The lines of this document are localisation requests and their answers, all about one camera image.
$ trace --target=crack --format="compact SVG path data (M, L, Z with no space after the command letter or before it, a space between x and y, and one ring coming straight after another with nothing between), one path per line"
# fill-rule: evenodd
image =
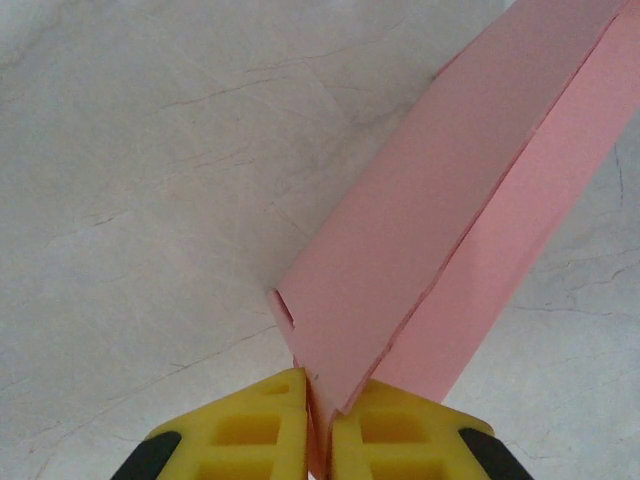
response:
M565 406L568 403L573 402L575 399L582 397L585 393L589 393L589 392L593 392L594 390L598 390L602 387L606 387L607 385L611 385L612 383L616 383L619 382L620 379L622 377L624 377L625 375L629 375L631 373L634 373L636 371L640 370L640 367L634 367L634 368L630 368L628 370L625 370L621 373L619 373L616 378L612 379L612 380L607 380L606 382L602 382L594 387L589 387L589 388L585 388L584 390L579 391L578 393L576 393L575 395L572 395L571 397L569 397L568 399L560 402L559 404L555 405L550 411L549 413L553 413L556 412L558 410L560 410L560 408L562 408L563 406Z
M300 226L294 222L286 213L284 213L282 211L282 209L276 205L275 202L271 202L271 205L273 205L274 210L276 212L276 215L278 215L280 218L282 218L285 222L287 222L289 225L291 225L293 228L295 228L298 232L300 232L305 238L309 239L311 238L309 235L307 235L307 233L302 230L302 228L300 228Z
M196 158L202 158L202 157L204 157L205 155L208 155L208 154L210 154L210 153L211 153L211 150L207 150L207 151L206 151L206 152L204 152L204 153L200 153L200 154L198 154L198 155L193 155L193 156L188 157L188 158L181 158L181 159L178 159L178 160L172 160L171 162L167 163L167 165L172 165L172 164L174 164L174 163L184 163L184 162L188 162L189 160L195 160Z
M203 357L203 358L200 358L200 359L198 359L198 360L195 360L195 361L193 361L193 362L191 362L191 363L189 363L189 364L186 364L186 365L185 365L185 364L179 364L179 363L171 363L171 364L170 364L171 366L175 366L175 367L178 367L178 368L177 368L176 370L173 370L173 371L171 371L171 372L169 372L169 373L167 373L167 374L165 374L165 375L162 375L162 376L160 376L160 377L158 377L158 378L155 378L155 379L153 379L153 380L150 380L150 381L148 381L148 382L146 382L146 383L144 383L144 384L140 385L139 387L137 387L137 388L133 389L131 392L129 392L129 393L128 393L127 395L125 395L124 397L119 398L119 399L118 399L118 401L117 401L114 405L112 405L112 406L111 406L111 407L109 407L108 409L104 410L103 412L99 413L98 415L96 415L95 417L93 417L92 419L90 419L88 422L86 422L84 425L81 425L81 426L80 426L80 427L78 427L78 428L81 428L81 427L83 427L83 426L85 426L85 425L90 424L91 422L93 422L94 420L96 420L98 417L100 417L100 416L104 415L105 413L109 412L110 410L113 410L115 407L117 407L118 405L120 405L122 402L124 402L124 401L128 400L129 398L131 398L131 397L133 397L133 396L135 396L135 395L137 395L138 393L142 392L143 390L146 390L147 388L151 387L152 385L155 385L156 383L158 383L158 382L160 382L160 381L162 381L162 380L164 380L164 379L166 379L166 378L168 378L168 377L171 377L171 376L173 376L173 375L175 375L175 374L177 374L177 373L180 373L180 372L182 372L183 370L186 370L186 369L188 369L188 368L191 368L191 367L193 367L193 366L195 366L195 365L199 365L199 364L201 364L201 363L203 363L203 362L205 362L205 361L207 361L207 360L209 360L209 359L211 359L211 358L214 358L214 357L216 357L216 356L218 356L218 355L221 355L221 354L223 354L223 353L226 353L226 352L228 352L229 350L231 350L231 349L233 349L234 347L236 347L237 345L241 344L242 342L245 342L245 341L250 340L250 339L252 339L252 338L254 338L254 337L257 337L258 335L261 335L261 334L263 334L263 333L265 333L265 332L267 332L267 331L269 331L269 330L272 330L272 329L274 329L274 328L277 328L277 325L271 325L271 326L269 326L269 327L267 327L267 328L263 328L262 330L260 330L260 331L258 331L258 332L252 333L251 335L247 335L247 336L245 336L245 337L242 337L242 338L240 338L240 339L236 340L236 341L235 341L235 342L233 342L231 345L228 345L227 347L224 347L223 349L218 350L217 352L211 353L211 354L209 354L209 355L207 355L207 356L205 356L205 357Z
M105 219L105 220L99 220L96 223L94 223L93 225L91 225L90 227L87 227L87 229L89 228L93 228L93 227L99 227L100 225L104 225L105 223L109 223L110 221L116 219L117 217L119 217L120 215L124 215L125 213L127 213L129 210L122 210L120 212L116 212L113 215L111 215L109 218ZM102 213L91 213L89 215L85 215L82 217L82 220L84 219L88 219L88 218L94 218L94 217L99 217L100 215L103 215Z
M518 444L518 442L512 441L512 442L509 442L509 444L513 445L518 450L520 450L522 453L524 453L527 456L527 458L529 458L529 460L549 460L549 459L552 459L552 458L561 458L561 457L558 457L557 455L531 455L524 448L522 448Z
M548 273L548 272L553 272L555 270L563 270L565 268L569 268L574 263L590 262L592 260L600 260L601 258L618 257L621 255L626 255L627 253L635 253L635 252L640 252L640 248L629 248L627 250L623 250L622 252L607 253L605 255L595 255L593 257L574 258L574 259L568 260L567 263L564 265L561 265L558 267L545 268L544 270L536 270L533 273Z
M115 433L111 434L111 436L113 438L117 438L118 440L122 440L123 442L140 443L138 440L133 440L132 438L124 438L124 437L121 437L120 435L116 435Z
M342 90L352 90L354 92L371 93L371 90L368 90L366 88L348 87L346 85L326 85L326 84L323 83L322 86L324 88L339 88L339 89L342 89Z
M20 95L16 95L15 97L7 98L6 100L2 100L2 101L0 101L0 107L2 107L4 105L9 105L10 103L13 103L13 102L15 102L17 100L20 100L23 97L24 97L24 93L21 93Z
M51 453L51 455L49 455L47 457L47 459L44 461L44 463L42 464L42 466L40 467L40 469L38 470L38 473L36 473L36 476L34 477L34 480L38 480L39 478L42 478L42 474L44 473L44 471L47 469L47 467L49 466L49 462L51 461L51 459L53 458L53 456L56 454L55 451L53 451Z
M246 150L246 147L242 147L242 148L240 148L240 149L236 150L235 152L230 153L229 155L226 155L226 156L224 156L224 157L222 157L222 158L216 158L215 160L212 160L212 161L210 161L210 162L205 162L205 163L201 163L201 164L199 164L199 165L194 165L194 166L193 166L193 169L194 169L194 170L197 170L198 168L208 167L208 166L211 166L211 165L217 165L218 163L222 163L222 162L224 162L225 160L229 160L230 158L233 158L233 157L235 157L235 156L237 156L237 155L241 154L241 153L242 153L242 152L244 152L245 150Z
M27 381L28 379L29 379L29 377L23 377L23 378L21 378L19 380L16 380L14 382L11 382L11 383L7 384L4 387L0 388L0 393L4 392L5 390L8 390L9 388L11 388L11 387L13 387L15 385L19 385L19 384Z
M541 307L535 307L535 308L530 308L530 307L520 307L517 305L507 305L505 307L506 309L510 309L510 310L521 310L521 311L525 311L525 312L548 312L548 313L580 313L583 315L590 315L590 316L594 316L594 317L610 317L612 315L618 315L618 312L607 312L607 313L598 313L598 312L587 312L585 310L579 310L576 308L541 308Z
M128 277L129 275L131 275L133 272L135 272L136 270L138 270L139 268L144 267L146 264L148 264L149 262L142 262L139 263L138 265L134 265L133 267L131 267L126 273L123 273L122 275L118 275L117 277L108 279L108 280L103 280L101 282L97 282L97 285L103 285L105 283L113 283L113 282L117 282L118 280L122 280L123 278Z
M618 156L618 144L613 144L613 152L615 154L616 167L618 169L618 182L620 184L620 209L624 206L624 181L622 180L622 168L620 167L620 157Z
M591 287L591 286L594 286L594 285L607 285L609 283L612 283L616 279L616 277L618 275L620 275L621 273L624 273L627 270L629 270L630 268L634 268L634 267L637 267L637 266L640 266L640 261L632 263L631 265L626 265L626 266L622 267L621 269L616 270L613 273L613 275L611 275L611 278L609 280L602 280L602 281L599 281L599 282L585 283L584 285L580 285L578 287L569 288L567 290L567 292L577 292L577 291L582 290L583 288Z
M335 55L337 53L341 53L341 52L344 52L346 50L350 50L352 48L363 47L365 45L371 45L372 43L378 43L378 42L384 40L384 38L392 30L394 30L397 27L399 27L400 25L402 25L405 22L405 20L406 20L406 17L401 18L394 25L392 25L391 27L385 29L380 35L378 35L376 38L373 38L371 40L366 40L366 41L363 41L363 42L354 43L352 45L347 45L346 47L342 47L342 48L339 48L337 50L333 50L333 51L328 52L328 53L322 53L320 55L308 55L308 56L303 56L303 57L289 58L287 60L283 60L282 62L273 63L271 65L264 65L262 67L255 67L255 68L247 70L247 72L258 72L258 71L262 71L262 70L275 70L275 69L278 69L278 68L288 67L288 66L291 66L291 65L299 65L300 63L304 63L307 60L315 60L317 58L330 57L331 55Z
M153 113L151 113L149 115L155 115L160 110L164 110L165 108L176 107L176 106L184 106L184 105L191 105L193 103L198 103L198 102L202 102L204 100L208 100L208 99L213 98L213 97L217 97L218 95L224 95L225 93L237 92L238 90L242 90L243 88L251 87L253 85L259 85L261 83L273 82L273 81L276 81L276 80L286 80L288 78L291 78L291 77L276 77L276 78L268 78L266 80L257 80L255 82L247 83L245 85L240 85L239 87L228 88L226 90L220 90L218 92L214 92L214 93L211 93L209 95L205 95L204 97L198 97L198 98L194 98L194 99L191 99L191 100L181 100L179 102L168 103L166 105L162 105L155 112L153 112Z
M602 358L602 357L607 357L610 355L616 355L619 353L623 353L623 352L635 352L638 351L638 348L625 348L622 350L614 350L613 352L600 352L600 353L594 353L591 355L577 355L575 357L569 357L569 358L565 358L564 360L559 360L557 362L554 363L549 363L549 364L545 364L542 365L543 368L552 368L552 367L557 367L558 365L564 365L565 363L569 363L572 362L574 360L595 360L596 358Z
M245 337L242 337L242 338L240 338L240 339L236 340L235 342L233 342L231 345L229 345L229 346L227 346L227 347L224 347L222 350L218 350L217 352L211 353L211 354L207 355L206 357L203 357L203 358L201 358L201 359L199 359L199 360L196 360L196 361L194 361L194 362L188 363L188 364L186 364L186 365L182 365L182 366L181 366L180 368L178 368L177 370L174 370L173 372L167 373L166 375L163 375L162 377L160 377L160 378L158 378L157 380L153 381L152 383L150 383L149 385L147 385L145 388L148 388L149 386L153 385L154 383L157 383L157 382L159 382L159 381L161 381L161 380L164 380L164 379L165 379L165 378L167 378L167 377L170 377L170 376L172 376L172 375L175 375L176 373L179 373L179 372L181 372L181 371L183 371L183 370L186 370L187 368L191 368L191 367L193 367L193 366L195 366L195 365L199 365L199 364L201 364L202 362L205 362L205 361L207 361L207 360L209 360L209 359L211 359L211 358L213 358L213 357L217 357L218 355L221 355L221 354L223 354L223 353L226 353L226 352L228 352L229 350L231 350L232 348L234 348L234 347L236 347L237 345L239 345L240 343L242 343L242 342L246 342L247 340L251 340L252 338L257 337L258 335L261 335L261 334L263 334L263 333L265 333L265 332L267 332L267 331L269 331L269 330L272 330L272 329L274 329L274 328L276 328L276 327L277 327L276 325L271 325L271 326L269 326L269 327L267 327L267 328L263 328L262 330L260 330L260 331L258 331L258 332L256 332L256 333L252 333L251 335L247 335L247 336L245 336Z

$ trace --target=yellow plastic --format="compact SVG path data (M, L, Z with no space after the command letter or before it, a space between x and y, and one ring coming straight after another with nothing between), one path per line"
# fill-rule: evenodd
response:
M485 422L375 380L333 424L332 480L489 480L459 436Z
M290 369L161 425L182 440L158 480L307 478L303 369Z

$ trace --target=pink paper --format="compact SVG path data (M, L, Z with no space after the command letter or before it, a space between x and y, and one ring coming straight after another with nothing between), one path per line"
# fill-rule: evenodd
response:
M640 108L640 1L622 11L374 377L441 401Z
M377 377L432 398L455 381L637 108L638 1L580 69L625 0L519 0L438 76L286 274L271 301L319 405L321 454L331 415L396 337Z

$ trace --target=black rubber pad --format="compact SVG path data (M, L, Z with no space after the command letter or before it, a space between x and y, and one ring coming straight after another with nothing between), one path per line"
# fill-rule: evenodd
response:
M491 480L533 480L504 443L473 428L458 432Z
M178 432L166 432L145 440L129 455L111 480L156 480L182 440Z

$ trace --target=marble table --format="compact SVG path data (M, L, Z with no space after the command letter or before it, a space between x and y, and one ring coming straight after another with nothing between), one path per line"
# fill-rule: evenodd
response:
M109 478L290 365L264 294L503 0L0 16L0 478ZM446 403L535 478L640 478L640 115Z

